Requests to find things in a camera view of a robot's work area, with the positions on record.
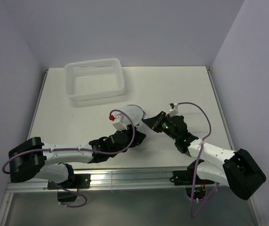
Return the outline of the white mesh laundry bag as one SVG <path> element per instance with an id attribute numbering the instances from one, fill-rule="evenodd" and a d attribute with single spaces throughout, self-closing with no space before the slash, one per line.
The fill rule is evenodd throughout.
<path id="1" fill-rule="evenodd" d="M 142 127 L 143 120 L 147 117 L 143 109 L 138 105 L 125 105 L 119 109 L 124 112 L 133 122 L 135 128 L 139 129 Z M 124 116 L 123 121 L 127 126 L 131 126 L 129 119 Z"/>

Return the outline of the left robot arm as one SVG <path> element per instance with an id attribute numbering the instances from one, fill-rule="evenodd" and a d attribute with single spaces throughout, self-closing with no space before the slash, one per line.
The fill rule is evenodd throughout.
<path id="1" fill-rule="evenodd" d="M 49 145 L 43 143 L 40 137 L 32 137 L 9 151 L 10 181 L 21 183 L 40 178 L 70 188 L 75 184 L 72 162 L 102 163 L 114 158 L 119 151 L 124 153 L 140 145 L 145 138 L 146 134 L 131 125 L 108 137 L 71 148 Z"/>

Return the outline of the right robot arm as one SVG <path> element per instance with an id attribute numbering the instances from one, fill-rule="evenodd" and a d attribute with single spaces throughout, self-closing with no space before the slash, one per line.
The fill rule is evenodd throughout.
<path id="1" fill-rule="evenodd" d="M 199 158 L 200 163 L 187 172 L 191 183 L 211 180 L 228 186 L 237 197 L 248 200 L 266 182 L 264 172 L 248 151 L 223 149 L 204 142 L 188 131 L 183 116 L 160 112 L 143 122 L 154 132 L 163 132 L 172 138 L 179 152 Z"/>

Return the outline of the white plastic basket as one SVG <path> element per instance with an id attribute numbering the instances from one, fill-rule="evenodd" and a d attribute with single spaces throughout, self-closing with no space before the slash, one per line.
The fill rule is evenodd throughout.
<path id="1" fill-rule="evenodd" d="M 63 74 L 65 95 L 73 101 L 115 97 L 126 91 L 122 65 L 117 58 L 69 63 Z"/>

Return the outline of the aluminium rail frame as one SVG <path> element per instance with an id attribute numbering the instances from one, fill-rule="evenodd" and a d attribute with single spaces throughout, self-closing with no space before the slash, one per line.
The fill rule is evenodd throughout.
<path id="1" fill-rule="evenodd" d="M 64 68 L 49 68 L 44 75 L 33 121 L 27 140 L 40 137 L 43 143 L 57 147 L 78 147 L 117 130 L 109 120 L 113 112 L 126 116 L 119 109 L 138 105 L 146 119 L 161 111 L 168 113 L 170 103 L 178 103 L 178 114 L 184 117 L 188 131 L 206 142 L 216 128 L 225 127 L 216 94 L 206 66 L 124 67 L 126 91 L 123 95 L 73 101 L 63 88 Z M 199 158 L 179 152 L 174 140 L 151 130 L 144 122 L 138 129 L 146 134 L 141 145 L 119 151 L 114 158 L 97 164 L 72 162 L 74 174 L 90 174 L 87 189 L 65 189 L 51 180 L 33 178 L 21 183 L 10 181 L 9 159 L 3 166 L 9 175 L 5 194 L 10 201 L 15 193 L 63 192 L 70 190 L 115 190 L 164 188 L 174 185 L 169 179 L 175 170 L 189 170 L 200 163 Z M 193 172 L 192 189 L 206 190 L 196 185 Z"/>

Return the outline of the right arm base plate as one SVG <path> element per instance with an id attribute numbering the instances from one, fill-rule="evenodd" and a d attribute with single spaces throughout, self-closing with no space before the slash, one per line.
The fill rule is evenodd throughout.
<path id="1" fill-rule="evenodd" d="M 193 172 L 189 170 L 175 170 L 172 172 L 172 177 L 169 179 L 175 186 L 191 186 L 193 184 Z M 196 176 L 196 185 L 212 185 L 214 181 L 200 179 Z"/>

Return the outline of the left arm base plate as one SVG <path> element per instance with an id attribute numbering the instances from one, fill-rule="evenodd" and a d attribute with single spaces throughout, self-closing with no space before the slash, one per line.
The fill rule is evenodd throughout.
<path id="1" fill-rule="evenodd" d="M 90 187 L 90 174 L 64 175 L 55 178 L 55 182 L 65 189 L 87 189 Z"/>

